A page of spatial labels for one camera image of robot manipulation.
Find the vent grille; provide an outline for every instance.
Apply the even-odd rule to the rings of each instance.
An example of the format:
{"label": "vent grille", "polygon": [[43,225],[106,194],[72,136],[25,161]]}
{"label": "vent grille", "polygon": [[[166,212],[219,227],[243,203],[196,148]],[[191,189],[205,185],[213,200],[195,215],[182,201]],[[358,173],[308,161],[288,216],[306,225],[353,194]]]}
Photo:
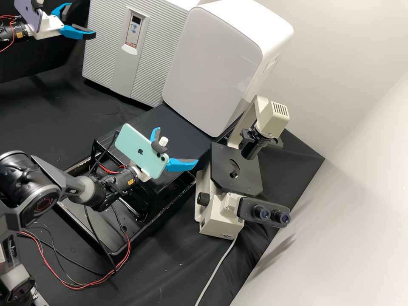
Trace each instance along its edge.
{"label": "vent grille", "polygon": [[288,115],[289,114],[288,109],[286,108],[286,106],[284,106],[282,104],[273,102],[273,109],[274,109],[274,111],[276,113],[279,113],[279,114],[281,114],[283,116],[287,116],[287,117],[289,116]]}
{"label": "vent grille", "polygon": [[188,14],[166,0],[91,0],[88,27],[96,30],[96,39],[86,42],[82,74],[112,86],[122,35],[118,28],[122,29],[127,7],[150,17],[131,98],[157,106],[163,101],[164,83]]}

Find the microscope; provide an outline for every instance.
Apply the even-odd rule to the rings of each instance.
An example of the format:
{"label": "microscope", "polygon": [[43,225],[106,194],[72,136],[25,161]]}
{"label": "microscope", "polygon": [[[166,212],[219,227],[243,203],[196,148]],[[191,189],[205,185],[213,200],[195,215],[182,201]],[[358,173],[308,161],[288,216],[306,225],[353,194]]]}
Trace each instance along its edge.
{"label": "microscope", "polygon": [[268,145],[282,148],[288,122],[286,106],[255,96],[227,145],[212,143],[210,163],[197,172],[194,217],[201,234],[234,240],[245,221],[289,224],[289,208],[255,198],[263,190],[258,153]]}

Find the smartphone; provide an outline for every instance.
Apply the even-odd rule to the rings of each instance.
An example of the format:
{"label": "smartphone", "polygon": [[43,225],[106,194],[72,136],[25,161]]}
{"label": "smartphone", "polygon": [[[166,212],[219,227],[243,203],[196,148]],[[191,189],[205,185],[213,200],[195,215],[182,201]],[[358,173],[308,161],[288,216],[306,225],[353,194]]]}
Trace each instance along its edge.
{"label": "smartphone", "polygon": [[159,178],[169,162],[166,153],[156,152],[151,141],[128,123],[123,125],[115,147],[153,179]]}

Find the white machine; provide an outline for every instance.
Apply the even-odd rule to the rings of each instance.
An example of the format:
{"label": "white machine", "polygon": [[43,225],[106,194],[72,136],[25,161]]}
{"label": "white machine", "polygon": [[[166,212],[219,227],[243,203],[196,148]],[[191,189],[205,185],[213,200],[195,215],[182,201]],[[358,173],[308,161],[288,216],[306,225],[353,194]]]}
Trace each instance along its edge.
{"label": "white machine", "polygon": [[253,198],[262,192],[257,154],[269,142],[278,144],[288,122],[286,106],[255,96],[227,146],[213,144],[211,163],[197,172],[194,217],[201,234],[233,240],[244,220],[275,227],[290,222],[287,207]]}
{"label": "white machine", "polygon": [[162,91],[189,10],[200,0],[91,0],[82,75],[150,106]]}
{"label": "white machine", "polygon": [[219,136],[248,108],[292,36],[289,23],[254,0],[193,8],[164,101],[210,136]]}

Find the white backdrop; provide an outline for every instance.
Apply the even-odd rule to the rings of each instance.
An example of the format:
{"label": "white backdrop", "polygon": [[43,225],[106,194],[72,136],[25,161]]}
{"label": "white backdrop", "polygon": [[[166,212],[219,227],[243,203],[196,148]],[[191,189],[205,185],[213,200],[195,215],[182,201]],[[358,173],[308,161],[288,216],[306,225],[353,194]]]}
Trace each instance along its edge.
{"label": "white backdrop", "polygon": [[295,28],[262,93],[327,160],[232,306],[408,305],[407,1],[259,2]]}
{"label": "white backdrop", "polygon": [[257,0],[295,35],[261,94],[324,156],[408,70],[406,0]]}

